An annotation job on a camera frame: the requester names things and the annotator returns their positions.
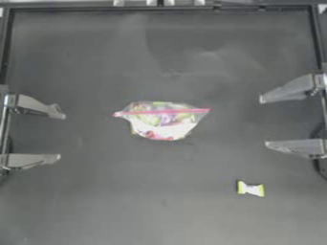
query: dark gray surface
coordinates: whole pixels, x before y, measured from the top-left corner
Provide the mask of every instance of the dark gray surface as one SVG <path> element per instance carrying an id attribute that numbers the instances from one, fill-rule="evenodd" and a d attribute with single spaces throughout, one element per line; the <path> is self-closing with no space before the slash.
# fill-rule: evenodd
<path id="1" fill-rule="evenodd" d="M 11 60 L 12 89 L 68 119 L 14 121 L 15 151 L 63 160 L 2 186 L 2 244 L 326 243 L 327 184 L 263 146 L 309 137 L 319 102 L 258 104 L 317 69 L 305 11 L 20 13 Z M 185 141 L 153 142 L 111 117 L 135 100 L 214 110 Z"/>

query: plastic bag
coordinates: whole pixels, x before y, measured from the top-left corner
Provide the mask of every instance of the plastic bag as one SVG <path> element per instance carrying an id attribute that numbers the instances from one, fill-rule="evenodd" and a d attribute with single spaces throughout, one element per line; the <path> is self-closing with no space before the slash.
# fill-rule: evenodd
<path id="1" fill-rule="evenodd" d="M 134 134 L 151 140 L 177 141 L 186 138 L 210 110 L 185 103 L 141 101 L 112 116 L 131 122 Z"/>

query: clamp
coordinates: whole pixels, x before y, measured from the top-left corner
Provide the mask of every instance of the clamp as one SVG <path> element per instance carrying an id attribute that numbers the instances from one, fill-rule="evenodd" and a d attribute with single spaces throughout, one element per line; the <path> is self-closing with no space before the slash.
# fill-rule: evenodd
<path id="1" fill-rule="evenodd" d="M 8 85 L 0 85 L 0 176 L 14 169 L 27 169 L 56 163 L 60 154 L 15 154 L 11 152 L 11 116 L 27 114 L 64 120 L 66 114 L 58 104 L 46 105 L 32 97 L 11 92 Z"/>

